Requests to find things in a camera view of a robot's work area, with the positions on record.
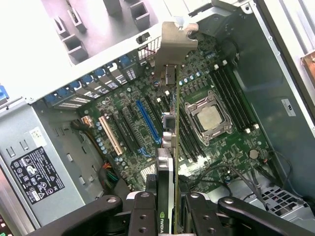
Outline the small silver heatsink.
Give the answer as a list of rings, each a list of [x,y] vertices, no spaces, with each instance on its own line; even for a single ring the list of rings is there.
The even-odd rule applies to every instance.
[[[155,164],[152,164],[152,165],[142,169],[140,171],[140,175],[142,176],[144,181],[146,181],[147,175],[153,175],[153,174],[155,174],[155,171],[156,171],[156,166],[155,166]]]

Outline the metal drive cage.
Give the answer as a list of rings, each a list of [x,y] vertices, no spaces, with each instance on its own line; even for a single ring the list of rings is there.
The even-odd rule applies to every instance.
[[[261,195],[268,212],[290,222],[315,220],[311,207],[299,198],[278,186],[262,188]]]

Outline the white PCI expansion slot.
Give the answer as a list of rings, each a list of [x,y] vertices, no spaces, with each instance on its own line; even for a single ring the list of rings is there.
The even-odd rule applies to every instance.
[[[101,126],[103,127],[108,139],[110,140],[116,154],[118,156],[122,155],[123,150],[122,150],[121,146],[119,145],[118,140],[116,139],[116,137],[115,137],[110,125],[108,124],[106,118],[104,116],[101,116],[98,119],[99,119],[99,122],[101,123]]]

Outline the CPU socket with CPU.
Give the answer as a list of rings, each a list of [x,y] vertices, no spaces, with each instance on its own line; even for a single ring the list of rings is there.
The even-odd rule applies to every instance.
[[[194,131],[205,146],[224,133],[233,133],[232,119],[212,90],[196,102],[185,102],[184,108]]]

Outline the grey power supply unit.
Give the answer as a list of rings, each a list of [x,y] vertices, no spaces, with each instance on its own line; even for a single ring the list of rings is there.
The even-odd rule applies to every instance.
[[[1,194],[29,233],[103,195],[102,158],[82,131],[71,127],[76,110],[48,108],[17,98],[0,105]]]

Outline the green motherboard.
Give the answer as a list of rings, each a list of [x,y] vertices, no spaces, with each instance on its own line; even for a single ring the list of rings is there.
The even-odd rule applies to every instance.
[[[245,99],[231,68],[214,37],[198,33],[198,48],[184,60],[180,72],[180,154],[179,175],[198,180],[196,190],[209,192],[220,185],[206,183],[216,180],[230,184],[239,174],[260,169],[271,158],[271,149],[252,109]],[[145,188],[146,181],[140,171],[156,163],[157,144],[137,105],[140,100],[150,116],[161,139],[162,115],[170,108],[170,93],[160,88],[154,78],[155,48],[141,50],[145,60],[133,65],[139,75],[132,81],[123,81],[113,91],[103,90],[96,98],[78,110],[77,127],[88,136],[100,153],[103,164],[99,179],[105,190],[113,190],[121,181],[134,190]],[[232,119],[233,133],[224,133],[205,146],[198,138],[185,112],[184,103],[196,102],[212,90]],[[99,117],[110,125],[123,154],[118,156],[108,139]],[[251,149],[259,157],[248,157]]]

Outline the black open PC case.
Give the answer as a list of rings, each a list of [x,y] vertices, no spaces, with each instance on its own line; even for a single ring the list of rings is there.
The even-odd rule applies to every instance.
[[[277,39],[278,30],[265,0],[165,0],[165,4],[170,12],[168,20],[73,65],[40,0],[0,0],[0,84],[9,95],[8,101],[22,97],[29,104],[45,103],[45,96],[57,97],[56,90],[62,87],[73,90],[69,84],[79,81],[82,87],[73,90],[71,97],[58,99],[54,106],[45,103],[48,108],[78,112],[103,96],[104,89],[113,91],[123,81],[134,80],[139,70],[133,65],[146,59],[140,52],[148,46],[155,48],[154,78],[160,83],[155,66],[162,23],[175,22],[181,27],[195,23],[198,30],[189,34],[190,39],[198,41],[195,38],[198,33],[216,39],[272,153],[260,169],[239,174],[230,182],[234,197],[268,210],[261,189],[278,186],[308,203],[315,217],[315,104],[303,97],[295,79],[294,63],[284,43]],[[146,32],[150,37],[138,44],[136,38]],[[119,61],[123,55],[130,59],[127,67]],[[107,69],[110,62],[117,64],[117,70]],[[94,71],[100,67],[106,75],[98,78]],[[87,74],[94,77],[92,87],[82,84],[81,77]],[[78,116],[76,121],[81,119],[79,112]],[[180,180],[178,233],[165,232],[169,229],[165,192],[169,173],[158,165],[161,156],[167,153],[160,147],[155,153],[157,236],[196,236],[185,205],[188,191]],[[126,200],[131,192],[145,191],[146,185],[142,190],[132,191],[121,181],[113,190],[102,188],[101,197],[114,195]],[[0,173],[0,236],[27,236],[35,230],[25,233],[22,223],[11,216],[1,200],[6,189],[4,175]],[[194,190],[214,203],[228,195],[222,186],[209,192]]]

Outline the blue case latch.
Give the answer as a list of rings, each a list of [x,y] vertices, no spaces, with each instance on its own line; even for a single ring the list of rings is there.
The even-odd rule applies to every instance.
[[[3,85],[0,84],[0,106],[9,100],[9,95]]]

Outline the grey printed parts rack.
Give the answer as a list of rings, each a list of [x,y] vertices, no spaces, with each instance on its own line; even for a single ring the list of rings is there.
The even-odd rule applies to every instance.
[[[77,65],[168,20],[165,0],[40,0]]]

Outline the black intrusion switch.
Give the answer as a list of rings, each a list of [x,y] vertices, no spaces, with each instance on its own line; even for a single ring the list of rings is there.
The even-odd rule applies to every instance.
[[[150,34],[148,32],[142,34],[142,35],[139,35],[137,38],[136,38],[136,42],[138,44],[143,44],[144,42],[146,42],[148,40],[148,38],[150,37]]]

